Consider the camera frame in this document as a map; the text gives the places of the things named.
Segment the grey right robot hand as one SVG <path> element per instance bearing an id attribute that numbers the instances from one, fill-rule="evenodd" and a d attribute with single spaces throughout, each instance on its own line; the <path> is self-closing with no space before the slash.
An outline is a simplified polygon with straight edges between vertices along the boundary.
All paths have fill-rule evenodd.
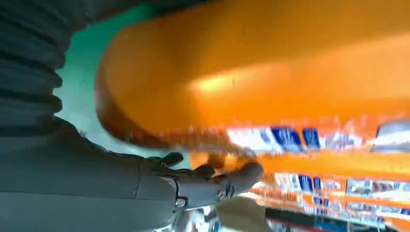
<path id="1" fill-rule="evenodd" d="M 0 129 L 3 232 L 151 232 L 187 209 L 248 191 L 260 164 L 214 176 L 163 160 L 106 151 L 58 119 L 52 127 Z"/>

